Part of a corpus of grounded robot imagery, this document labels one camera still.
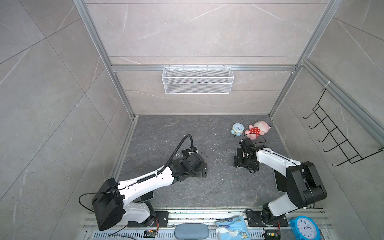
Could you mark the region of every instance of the blue clock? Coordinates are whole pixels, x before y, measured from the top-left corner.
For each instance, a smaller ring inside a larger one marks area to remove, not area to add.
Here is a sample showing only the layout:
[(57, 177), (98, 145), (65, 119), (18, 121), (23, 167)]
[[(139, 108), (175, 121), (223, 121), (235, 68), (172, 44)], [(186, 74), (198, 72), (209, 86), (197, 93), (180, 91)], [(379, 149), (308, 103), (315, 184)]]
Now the blue clock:
[(320, 240), (320, 230), (309, 217), (298, 216), (289, 222), (297, 240)]
[(241, 136), (241, 134), (243, 134), (243, 131), (244, 131), (244, 126), (243, 126), (243, 124), (241, 124), (241, 123), (235, 123), (235, 124), (232, 126), (231, 133), (232, 133), (234, 136)]

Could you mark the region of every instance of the plush toy head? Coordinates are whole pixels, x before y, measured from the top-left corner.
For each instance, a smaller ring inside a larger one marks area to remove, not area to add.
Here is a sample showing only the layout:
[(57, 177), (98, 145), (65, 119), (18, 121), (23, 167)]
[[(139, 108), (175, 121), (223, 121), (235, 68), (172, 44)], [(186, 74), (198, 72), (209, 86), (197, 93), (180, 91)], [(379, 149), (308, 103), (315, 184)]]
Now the plush toy head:
[(268, 123), (264, 121), (258, 121), (253, 126), (249, 125), (248, 128), (249, 130), (245, 130), (244, 133), (251, 140), (255, 140), (259, 135), (266, 134), (271, 126), (269, 126)]

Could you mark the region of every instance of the robotic arm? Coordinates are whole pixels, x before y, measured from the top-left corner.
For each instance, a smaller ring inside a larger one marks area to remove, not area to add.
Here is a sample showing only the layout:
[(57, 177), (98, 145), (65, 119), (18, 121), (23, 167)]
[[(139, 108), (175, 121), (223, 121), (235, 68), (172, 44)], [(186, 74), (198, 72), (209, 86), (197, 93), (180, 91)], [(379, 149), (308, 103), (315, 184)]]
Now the robotic arm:
[[(183, 157), (173, 159), (187, 137), (190, 149), (182, 151)], [(207, 164), (193, 146), (191, 135), (186, 135), (165, 165), (140, 177), (116, 182), (108, 179), (92, 200), (100, 231), (109, 229), (121, 220), (150, 225), (156, 217), (150, 203), (133, 203), (136, 198), (157, 188), (184, 181), (187, 177), (207, 177)]]
[(286, 193), (263, 206), (264, 224), (273, 225), (280, 216), (327, 197), (313, 163), (289, 159), (264, 145), (256, 147), (249, 138), (241, 140), (239, 144), (241, 147), (237, 148), (234, 167), (245, 167), (255, 173), (259, 170), (259, 163), (263, 163), (284, 177), (283, 182), (280, 181), (279, 184), (285, 185)]

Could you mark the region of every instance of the red polka dot clothing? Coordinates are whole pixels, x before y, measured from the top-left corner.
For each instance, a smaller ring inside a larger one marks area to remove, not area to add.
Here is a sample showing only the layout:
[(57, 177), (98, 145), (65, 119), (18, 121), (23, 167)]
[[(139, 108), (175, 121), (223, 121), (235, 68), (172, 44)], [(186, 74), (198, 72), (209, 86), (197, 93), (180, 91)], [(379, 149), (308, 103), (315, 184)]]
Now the red polka dot clothing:
[(254, 133), (254, 134), (256, 134), (256, 137), (258, 137), (260, 135), (260, 128), (258, 128), (258, 127), (251, 128), (249, 130), (249, 133)]

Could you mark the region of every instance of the mesh basket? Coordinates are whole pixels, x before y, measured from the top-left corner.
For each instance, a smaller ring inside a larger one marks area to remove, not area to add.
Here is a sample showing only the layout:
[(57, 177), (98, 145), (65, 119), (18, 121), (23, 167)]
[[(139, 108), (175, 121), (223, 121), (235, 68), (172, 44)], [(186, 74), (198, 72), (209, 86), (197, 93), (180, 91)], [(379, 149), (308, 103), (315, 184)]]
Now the mesh basket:
[(230, 93), (230, 67), (165, 67), (162, 80), (166, 94)]

